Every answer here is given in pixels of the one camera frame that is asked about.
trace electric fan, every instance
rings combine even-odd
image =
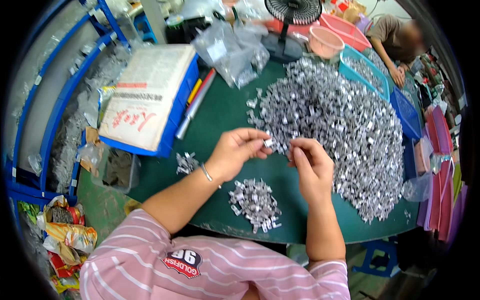
[[[282,33],[269,33],[262,44],[270,52],[273,60],[281,63],[292,62],[303,56],[302,46],[287,37],[288,26],[308,25],[320,17],[320,0],[265,0],[265,6],[272,16],[283,22]]]

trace goldfish 96 logo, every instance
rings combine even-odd
[[[201,275],[199,266],[202,264],[202,256],[193,250],[181,249],[168,252],[162,261],[168,269],[173,268],[188,279]]]

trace metal rack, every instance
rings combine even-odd
[[[36,37],[40,35],[42,30],[47,26],[47,24],[53,20],[53,18],[58,14],[69,2],[72,0],[59,0],[56,4],[54,4],[50,10],[41,18],[39,23],[34,27],[32,34],[27,38],[26,47],[30,48],[34,43]],[[59,127],[60,119],[64,113],[64,110],[72,97],[72,94],[82,80],[85,72],[89,69],[92,65],[94,60],[98,57],[98,55],[102,52],[102,50],[112,41],[120,41],[124,45],[128,45],[127,39],[123,32],[120,30],[119,25],[117,24],[113,14],[111,13],[110,9],[108,8],[105,0],[97,0],[98,4],[91,9],[88,13],[85,14],[72,28],[69,32],[65,34],[63,39],[57,44],[55,49],[49,55],[49,57],[45,60],[42,68],[38,72],[36,77],[35,83],[33,87],[30,89],[30,93],[25,101],[24,108],[22,114],[19,119],[18,129],[15,136],[15,144],[13,147],[13,158],[12,161],[7,160],[5,162],[5,168],[7,170],[8,178],[7,178],[7,188],[9,190],[9,196],[15,200],[22,200],[29,203],[39,204],[41,209],[43,209],[43,205],[47,204],[53,197],[59,195],[60,193],[51,192],[47,190],[47,171],[48,171],[48,163],[50,160],[50,152],[52,148],[52,144]],[[100,23],[97,22],[93,14],[96,10],[102,10],[108,20],[112,30],[108,30],[106,27],[102,26]],[[94,26],[97,33],[100,35],[100,38],[96,41],[96,47],[85,57],[82,65],[79,67],[78,71],[67,80],[64,84],[63,88],[61,89],[57,100],[53,106],[53,110],[48,117],[47,126],[45,132],[43,134],[43,138],[41,140],[40,146],[40,156],[41,156],[41,167],[42,172],[39,177],[35,174],[31,173],[28,170],[24,170],[19,168],[19,155],[20,155],[20,144],[21,138],[25,131],[25,123],[27,120],[27,116],[29,111],[32,109],[32,103],[34,103],[34,98],[36,95],[36,91],[38,87],[42,83],[42,78],[51,67],[53,60],[57,57],[58,53],[62,50],[62,48],[69,43],[71,37],[79,31],[79,29],[90,21]],[[85,132],[82,134],[82,143],[85,143]],[[73,173],[72,173],[72,181],[70,183],[69,192],[65,195],[71,205],[74,205],[76,202],[76,185],[78,180],[78,173],[79,173],[79,160],[74,164]],[[21,176],[25,181],[28,182],[27,184],[22,184],[18,181],[18,176]],[[18,217],[17,206],[14,205],[15,214]]]

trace yellow marker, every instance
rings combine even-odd
[[[192,92],[190,93],[190,96],[188,96],[188,104],[190,104],[193,101],[193,98],[195,98],[195,95],[197,94],[198,89],[202,85],[202,80],[199,78],[197,80],[197,83],[195,83],[195,86],[193,87]]]

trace blue basket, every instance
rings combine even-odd
[[[397,117],[402,123],[403,133],[411,139],[419,140],[421,138],[421,126],[415,106],[408,101],[396,86],[393,87],[390,100]]]
[[[405,181],[417,177],[417,164],[415,163],[415,141],[403,135],[403,172]]]
[[[179,91],[177,92],[175,100],[173,101],[170,115],[168,116],[167,123],[165,124],[165,128],[163,129],[162,138],[160,139],[160,143],[158,144],[158,148],[156,151],[141,149],[135,146],[111,140],[103,136],[100,136],[100,140],[111,147],[137,155],[169,157],[170,152],[172,151],[175,132],[180,125],[180,121],[183,119],[182,116],[187,105],[188,96],[190,96],[190,93],[192,92],[192,89],[198,80],[197,59],[198,54],[196,54],[193,58],[187,72],[185,73],[185,76],[183,77],[183,81],[180,84]]]
[[[367,66],[371,68],[373,74],[378,78],[380,78],[384,83],[383,84],[384,92],[380,93],[365,78],[363,78],[360,74],[354,71],[351,67],[346,65],[345,62],[343,61],[344,57],[351,57],[355,60],[364,60],[367,63]],[[388,87],[388,80],[385,77],[385,75],[382,72],[380,72],[380,70],[377,69],[377,67],[375,67],[375,65],[368,58],[366,58],[363,54],[356,51],[349,45],[345,44],[345,49],[343,49],[343,51],[340,53],[340,67],[338,68],[338,70],[348,79],[360,81],[361,83],[366,85],[367,88],[371,89],[374,92],[377,92],[383,100],[390,102],[390,94],[389,94],[390,88]]]

